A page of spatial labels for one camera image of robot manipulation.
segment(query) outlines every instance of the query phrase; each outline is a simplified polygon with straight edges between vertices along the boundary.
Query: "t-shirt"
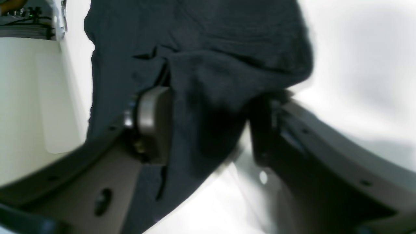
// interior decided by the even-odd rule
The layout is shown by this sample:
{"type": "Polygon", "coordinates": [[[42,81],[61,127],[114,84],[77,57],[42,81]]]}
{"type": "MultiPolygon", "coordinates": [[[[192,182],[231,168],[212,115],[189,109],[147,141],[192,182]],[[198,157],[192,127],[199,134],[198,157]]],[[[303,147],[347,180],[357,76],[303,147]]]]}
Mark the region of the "t-shirt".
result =
{"type": "Polygon", "coordinates": [[[123,233],[147,230],[221,164],[251,99],[312,71],[295,0],[92,0],[85,32],[95,45],[87,140],[165,69],[174,91],[168,166],[143,168],[123,233]]]}

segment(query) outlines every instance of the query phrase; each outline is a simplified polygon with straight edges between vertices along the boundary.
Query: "cable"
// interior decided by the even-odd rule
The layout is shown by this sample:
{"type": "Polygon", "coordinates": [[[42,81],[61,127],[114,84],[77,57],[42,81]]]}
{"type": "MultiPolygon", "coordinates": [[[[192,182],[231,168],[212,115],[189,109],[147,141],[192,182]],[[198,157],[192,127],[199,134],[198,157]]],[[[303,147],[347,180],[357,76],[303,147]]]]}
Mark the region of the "cable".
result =
{"type": "Polygon", "coordinates": [[[1,26],[13,25],[13,24],[18,23],[18,22],[24,22],[24,21],[29,21],[29,20],[33,20],[33,21],[35,21],[36,19],[38,19],[38,20],[41,20],[41,19],[52,20],[52,18],[51,18],[51,17],[41,16],[41,17],[36,17],[36,18],[28,18],[28,19],[23,19],[23,20],[16,20],[16,21],[13,21],[13,22],[10,22],[10,23],[7,23],[7,24],[4,24],[4,25],[1,25],[1,26]]]}

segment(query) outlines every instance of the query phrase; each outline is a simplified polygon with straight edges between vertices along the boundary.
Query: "dark navy cloth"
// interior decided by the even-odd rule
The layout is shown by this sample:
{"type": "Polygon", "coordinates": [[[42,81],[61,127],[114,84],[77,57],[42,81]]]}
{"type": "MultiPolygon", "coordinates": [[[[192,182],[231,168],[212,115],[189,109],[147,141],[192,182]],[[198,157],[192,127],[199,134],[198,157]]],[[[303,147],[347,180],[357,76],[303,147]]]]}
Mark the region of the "dark navy cloth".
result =
{"type": "Polygon", "coordinates": [[[88,139],[166,67],[174,90],[169,164],[143,169],[124,233],[146,231],[221,164],[251,99],[312,71],[295,0],[92,0],[85,32],[95,44],[88,139]]]}

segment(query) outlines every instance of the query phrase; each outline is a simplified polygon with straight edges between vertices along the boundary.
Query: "dark fabric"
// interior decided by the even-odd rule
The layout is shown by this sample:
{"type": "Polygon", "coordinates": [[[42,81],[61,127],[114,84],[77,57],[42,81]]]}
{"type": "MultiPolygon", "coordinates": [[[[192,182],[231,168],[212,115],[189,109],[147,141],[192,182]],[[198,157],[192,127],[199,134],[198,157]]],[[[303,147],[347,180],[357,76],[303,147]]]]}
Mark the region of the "dark fabric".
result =
{"type": "Polygon", "coordinates": [[[219,166],[241,134],[249,100],[312,71],[295,0],[92,0],[85,32],[95,44],[88,139],[155,85],[164,66],[171,73],[166,182],[161,193],[162,168],[143,169],[124,233],[147,230],[219,166]]]}

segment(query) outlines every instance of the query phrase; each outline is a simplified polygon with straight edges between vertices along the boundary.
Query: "screw hole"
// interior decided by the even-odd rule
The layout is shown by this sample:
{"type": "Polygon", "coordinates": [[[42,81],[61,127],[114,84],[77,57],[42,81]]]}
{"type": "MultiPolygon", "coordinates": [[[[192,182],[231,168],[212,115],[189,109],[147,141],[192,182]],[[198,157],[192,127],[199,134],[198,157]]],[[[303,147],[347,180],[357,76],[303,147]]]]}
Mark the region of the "screw hole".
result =
{"type": "Polygon", "coordinates": [[[370,187],[370,186],[373,185],[371,182],[369,182],[367,180],[361,180],[360,183],[364,186],[367,186],[367,187],[370,187]]]}
{"type": "Polygon", "coordinates": [[[47,179],[49,182],[54,182],[54,181],[57,181],[57,180],[59,180],[59,177],[58,176],[50,176],[50,177],[48,177],[48,179],[47,179]]]}
{"type": "Polygon", "coordinates": [[[111,203],[112,192],[110,189],[103,189],[100,194],[98,194],[97,199],[95,200],[94,214],[95,216],[102,216],[111,203]]]}
{"type": "Polygon", "coordinates": [[[262,184],[266,184],[267,183],[267,179],[268,179],[266,172],[261,171],[259,176],[260,176],[260,182],[262,184]]]}

